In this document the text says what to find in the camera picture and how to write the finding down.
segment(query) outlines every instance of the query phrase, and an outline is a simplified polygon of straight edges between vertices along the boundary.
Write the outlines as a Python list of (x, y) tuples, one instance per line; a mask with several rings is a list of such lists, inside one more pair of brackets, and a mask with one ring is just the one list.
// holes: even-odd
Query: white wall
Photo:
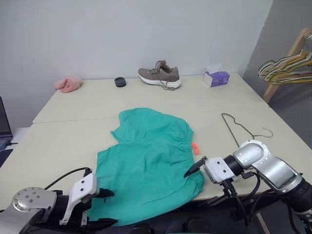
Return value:
[(135, 77), (166, 59), (244, 73), (272, 0), (2, 0), (0, 95), (28, 126), (66, 75)]

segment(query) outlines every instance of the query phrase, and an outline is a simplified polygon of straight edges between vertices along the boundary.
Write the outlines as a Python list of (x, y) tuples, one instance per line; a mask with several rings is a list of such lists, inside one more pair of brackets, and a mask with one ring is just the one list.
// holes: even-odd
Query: shoe lace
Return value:
[[(161, 60), (157, 61), (156, 64), (155, 64), (155, 68), (149, 70), (149, 72), (150, 72), (151, 74), (159, 73), (159, 72), (160, 72), (160, 69), (161, 69), (161, 65), (162, 65), (161, 63), (162, 63)], [(167, 86), (167, 85), (168, 85), (168, 82), (170, 82), (170, 77), (169, 77), (169, 79), (168, 79), (166, 82), (163, 82), (160, 78), (159, 78), (159, 81), (160, 81), (160, 83), (162, 84), (161, 87), (162, 87), (164, 90), (170, 90), (170, 91), (176, 90), (175, 88), (172, 88), (172, 87), (168, 87), (168, 86)]]

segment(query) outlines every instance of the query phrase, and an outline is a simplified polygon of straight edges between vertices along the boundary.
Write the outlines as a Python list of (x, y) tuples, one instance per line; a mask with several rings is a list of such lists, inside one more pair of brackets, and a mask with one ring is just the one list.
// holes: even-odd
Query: laptop screen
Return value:
[(12, 133), (11, 133), (9, 121), (6, 117), (4, 105), (0, 97), (0, 137), (11, 137), (11, 136), (12, 136)]

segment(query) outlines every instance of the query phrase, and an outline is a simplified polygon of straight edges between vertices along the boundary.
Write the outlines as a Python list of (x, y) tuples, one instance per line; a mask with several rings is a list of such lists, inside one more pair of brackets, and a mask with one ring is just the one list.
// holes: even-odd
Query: keyboard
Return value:
[(4, 150), (6, 148), (6, 144), (9, 142), (9, 140), (5, 139), (5, 140), (1, 140), (0, 139), (0, 151)]

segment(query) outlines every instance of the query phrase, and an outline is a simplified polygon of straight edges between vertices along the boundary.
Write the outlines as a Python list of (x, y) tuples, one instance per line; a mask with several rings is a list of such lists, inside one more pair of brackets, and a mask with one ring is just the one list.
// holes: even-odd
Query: laptop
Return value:
[(2, 98), (0, 97), (0, 151), (12, 140), (12, 132), (5, 113)]

